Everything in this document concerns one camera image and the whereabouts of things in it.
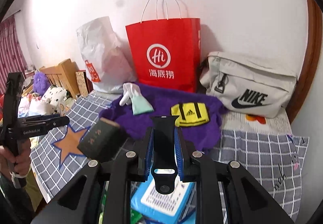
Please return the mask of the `person's left hand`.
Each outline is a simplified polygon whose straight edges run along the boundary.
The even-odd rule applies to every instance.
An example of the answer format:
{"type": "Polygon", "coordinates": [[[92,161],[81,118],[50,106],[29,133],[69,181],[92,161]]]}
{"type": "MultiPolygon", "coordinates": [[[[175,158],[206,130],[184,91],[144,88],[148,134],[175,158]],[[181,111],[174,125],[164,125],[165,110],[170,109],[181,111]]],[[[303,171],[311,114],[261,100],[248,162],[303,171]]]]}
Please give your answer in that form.
{"type": "Polygon", "coordinates": [[[0,150],[1,159],[1,174],[7,179],[11,178],[7,161],[15,164],[14,171],[20,176],[27,175],[31,165],[30,153],[31,153],[31,142],[26,139],[21,143],[21,153],[18,156],[14,156],[7,147],[1,146],[0,150]]]}

